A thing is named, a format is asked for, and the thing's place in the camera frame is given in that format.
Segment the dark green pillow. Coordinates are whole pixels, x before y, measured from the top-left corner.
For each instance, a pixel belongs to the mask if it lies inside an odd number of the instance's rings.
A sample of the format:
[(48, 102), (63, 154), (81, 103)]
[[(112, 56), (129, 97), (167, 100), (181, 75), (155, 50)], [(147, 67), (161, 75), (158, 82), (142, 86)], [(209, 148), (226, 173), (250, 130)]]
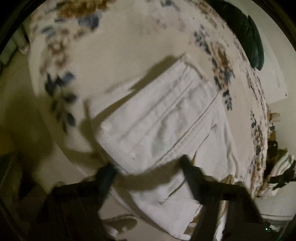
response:
[(262, 70), (264, 49), (261, 37), (251, 16), (227, 1), (207, 1), (236, 35), (252, 68)]

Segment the floral bed blanket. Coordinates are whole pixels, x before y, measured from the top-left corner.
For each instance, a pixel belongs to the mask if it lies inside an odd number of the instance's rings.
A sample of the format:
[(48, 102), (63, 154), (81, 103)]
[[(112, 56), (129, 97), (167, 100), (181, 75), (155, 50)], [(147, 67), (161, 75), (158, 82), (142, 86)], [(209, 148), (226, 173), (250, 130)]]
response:
[(267, 153), (263, 88), (235, 34), (205, 1), (46, 1), (31, 15), (29, 70), (54, 141), (83, 176), (101, 163), (88, 102), (144, 87), (182, 54), (221, 94), (239, 176), (257, 196)]

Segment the white slipper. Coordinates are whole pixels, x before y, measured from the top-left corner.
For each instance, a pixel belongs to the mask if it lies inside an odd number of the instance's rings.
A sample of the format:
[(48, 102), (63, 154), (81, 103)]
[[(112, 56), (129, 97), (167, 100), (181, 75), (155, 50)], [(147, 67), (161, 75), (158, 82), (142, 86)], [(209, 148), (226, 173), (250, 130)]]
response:
[(123, 214), (102, 221), (108, 238), (116, 240), (117, 236), (129, 232), (137, 226), (137, 218), (132, 214)]

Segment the clothes pile on chair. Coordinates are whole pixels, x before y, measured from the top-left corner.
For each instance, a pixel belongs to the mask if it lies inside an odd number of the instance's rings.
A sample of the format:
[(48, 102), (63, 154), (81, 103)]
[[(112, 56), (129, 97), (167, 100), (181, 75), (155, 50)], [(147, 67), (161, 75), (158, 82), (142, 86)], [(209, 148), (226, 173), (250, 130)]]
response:
[(290, 182), (295, 182), (295, 156), (287, 149), (279, 149), (274, 158), (266, 161), (263, 184), (257, 197), (264, 199), (276, 196)]

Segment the white pants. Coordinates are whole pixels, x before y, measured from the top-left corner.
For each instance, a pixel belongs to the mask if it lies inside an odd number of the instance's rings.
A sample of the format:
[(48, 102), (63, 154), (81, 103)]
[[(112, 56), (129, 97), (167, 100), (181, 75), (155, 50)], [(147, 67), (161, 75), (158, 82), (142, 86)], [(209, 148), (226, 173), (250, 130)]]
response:
[(238, 176), (238, 155), (216, 87), (187, 56), (147, 85), (137, 76), (88, 99), (94, 138), (118, 176), (112, 195), (174, 238), (188, 240), (201, 205), (178, 160), (187, 155), (207, 175)]

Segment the white headboard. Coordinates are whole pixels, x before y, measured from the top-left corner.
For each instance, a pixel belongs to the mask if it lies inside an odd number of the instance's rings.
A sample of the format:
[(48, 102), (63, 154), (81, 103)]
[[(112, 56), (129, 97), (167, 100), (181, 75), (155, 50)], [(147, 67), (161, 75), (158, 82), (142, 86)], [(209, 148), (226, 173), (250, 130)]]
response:
[(264, 48), (264, 64), (261, 70), (256, 69), (267, 104), (287, 98), (287, 84), (278, 60), (269, 46)]

